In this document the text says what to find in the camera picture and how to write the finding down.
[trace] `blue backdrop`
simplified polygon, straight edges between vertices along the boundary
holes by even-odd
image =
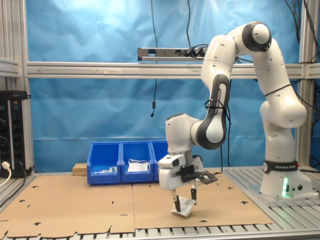
[[[137,48],[155,47],[150,0],[27,0],[30,61],[137,62]],[[286,63],[299,46],[285,1],[190,0],[191,45],[262,21]],[[159,48],[186,48],[187,0],[153,0]],[[34,158],[38,172],[71,171],[87,160],[90,143],[161,140],[176,113],[202,119],[209,91],[199,79],[160,79],[153,118],[153,79],[30,79]],[[265,97],[253,80],[232,82],[230,162],[260,166],[265,136],[259,108]],[[194,148],[205,167],[220,166],[220,151]],[[227,141],[223,145],[227,164]]]

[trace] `cardboard sheet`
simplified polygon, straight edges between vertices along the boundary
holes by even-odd
[[[82,176],[39,176],[0,213],[0,239],[134,232],[131,185],[88,186]]]
[[[135,229],[270,224],[225,175],[202,185],[189,217],[170,213],[174,203],[158,184],[88,186],[82,176],[39,176],[0,213],[0,239],[62,238],[78,234],[130,233]],[[177,190],[191,198],[191,186]]]
[[[271,224],[273,221],[224,174],[197,190],[197,205],[188,217],[170,213],[174,202],[158,184],[133,185],[136,229]],[[177,189],[191,198],[191,186]]]

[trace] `paper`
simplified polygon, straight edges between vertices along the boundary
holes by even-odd
[[[149,163],[145,160],[129,159],[128,172],[145,172],[149,170]]]
[[[192,207],[196,204],[196,200],[188,199],[186,197],[179,197],[180,210],[177,211],[176,205],[173,205],[171,213],[180,214],[182,216],[188,217],[192,212]]]

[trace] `metal grating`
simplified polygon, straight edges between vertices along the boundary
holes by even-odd
[[[59,238],[60,240],[104,240],[104,239],[161,239],[161,238],[188,238],[188,239],[317,239],[320,236],[320,202],[310,206],[308,201],[297,201],[294,205],[266,207],[255,201],[254,196],[247,190],[250,185],[261,184],[263,172],[261,167],[225,168],[224,173],[247,194],[270,218],[273,224],[230,225],[209,227],[174,227],[136,229],[134,233],[110,234],[75,234],[72,237]],[[37,174],[61,175],[61,173]],[[319,181],[320,175],[306,173],[313,181]],[[26,186],[37,176],[31,176]],[[0,203],[22,182],[22,179],[11,179],[4,189],[0,189]],[[37,237],[8,238],[4,240],[53,240]]]

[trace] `blue storage bin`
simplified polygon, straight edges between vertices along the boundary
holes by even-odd
[[[158,161],[168,154],[168,143],[167,141],[151,141],[151,149],[153,153],[153,165],[154,165],[153,180],[155,182],[159,182]]]
[[[97,173],[115,167],[116,172]],[[121,183],[120,142],[93,142],[86,163],[87,181],[95,184]]]
[[[145,160],[149,163],[148,171],[128,172],[129,159]],[[154,180],[154,161],[149,141],[121,142],[121,182],[144,183]]]

